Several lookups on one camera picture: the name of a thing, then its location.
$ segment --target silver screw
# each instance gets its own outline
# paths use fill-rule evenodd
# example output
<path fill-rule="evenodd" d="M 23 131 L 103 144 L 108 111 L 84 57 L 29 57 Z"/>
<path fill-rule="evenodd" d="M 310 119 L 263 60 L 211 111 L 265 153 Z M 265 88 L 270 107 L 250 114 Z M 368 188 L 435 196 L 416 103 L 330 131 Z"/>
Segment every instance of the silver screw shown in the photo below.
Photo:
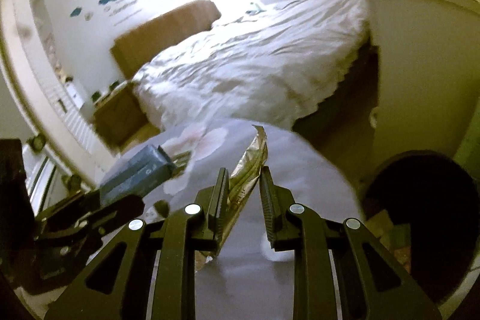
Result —
<path fill-rule="evenodd" d="M 295 214 L 302 214 L 305 211 L 305 208 L 300 204 L 292 204 L 289 209 Z"/>
<path fill-rule="evenodd" d="M 70 252 L 70 247 L 65 246 L 60 249 L 60 255 L 65 256 Z"/>
<path fill-rule="evenodd" d="M 359 229 L 360 228 L 360 221 L 357 219 L 348 219 L 346 221 L 346 225 L 350 229 Z"/>
<path fill-rule="evenodd" d="M 136 231 L 140 228 L 143 227 L 143 221 L 142 220 L 139 220 L 139 219 L 136 219 L 136 220 L 131 220 L 130 223 L 128 224 L 128 227 L 132 230 L 132 231 Z"/>
<path fill-rule="evenodd" d="M 200 212 L 201 210 L 202 208 L 200 207 L 200 205 L 197 205 L 197 204 L 190 204 L 185 206 L 185 213 L 187 214 L 194 215 Z"/>

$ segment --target bed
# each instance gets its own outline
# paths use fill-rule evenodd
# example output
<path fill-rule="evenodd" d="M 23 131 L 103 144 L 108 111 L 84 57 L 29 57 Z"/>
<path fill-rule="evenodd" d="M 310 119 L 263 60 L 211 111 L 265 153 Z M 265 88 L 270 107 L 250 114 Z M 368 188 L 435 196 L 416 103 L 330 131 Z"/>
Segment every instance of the bed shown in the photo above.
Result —
<path fill-rule="evenodd" d="M 335 92 L 368 40 L 365 0 L 287 0 L 219 17 L 198 0 L 116 40 L 112 53 L 159 129 L 220 117 L 292 129 Z"/>

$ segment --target blue package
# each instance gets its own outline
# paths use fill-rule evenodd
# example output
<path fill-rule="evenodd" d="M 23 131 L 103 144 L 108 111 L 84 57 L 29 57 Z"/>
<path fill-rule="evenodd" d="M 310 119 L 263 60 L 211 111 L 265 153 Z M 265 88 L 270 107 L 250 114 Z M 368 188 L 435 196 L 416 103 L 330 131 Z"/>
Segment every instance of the blue package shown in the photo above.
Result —
<path fill-rule="evenodd" d="M 100 204 L 105 207 L 129 194 L 143 198 L 172 178 L 175 168 L 162 148 L 147 145 L 100 186 Z"/>

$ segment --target triangular cutout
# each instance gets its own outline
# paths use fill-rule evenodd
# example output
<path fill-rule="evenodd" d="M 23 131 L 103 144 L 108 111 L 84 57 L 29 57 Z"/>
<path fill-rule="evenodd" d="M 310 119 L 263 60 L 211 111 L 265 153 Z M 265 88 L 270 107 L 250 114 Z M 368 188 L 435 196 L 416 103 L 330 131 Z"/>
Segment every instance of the triangular cutout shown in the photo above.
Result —
<path fill-rule="evenodd" d="M 113 251 L 103 259 L 103 262 L 86 280 L 89 289 L 104 294 L 110 294 L 113 291 L 126 249 L 126 243 L 118 243 Z"/>
<path fill-rule="evenodd" d="M 394 287 L 399 287 L 401 285 L 399 276 L 388 266 L 378 252 L 369 243 L 363 243 L 362 248 L 374 279 L 375 289 L 378 292 L 386 292 Z"/>

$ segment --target wooden floor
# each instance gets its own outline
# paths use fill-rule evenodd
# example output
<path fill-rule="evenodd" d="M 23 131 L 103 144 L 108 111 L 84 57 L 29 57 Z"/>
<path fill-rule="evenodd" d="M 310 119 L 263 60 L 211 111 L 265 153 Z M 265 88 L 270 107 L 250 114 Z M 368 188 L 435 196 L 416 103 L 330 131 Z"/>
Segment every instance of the wooden floor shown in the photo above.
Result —
<path fill-rule="evenodd" d="M 355 80 L 340 113 L 316 139 L 308 141 L 318 152 L 343 172 L 362 197 L 362 179 L 367 174 L 368 158 L 374 140 L 369 115 L 377 103 L 378 63 L 370 60 Z M 159 130 L 147 124 L 121 148 L 125 153 L 157 135 Z"/>

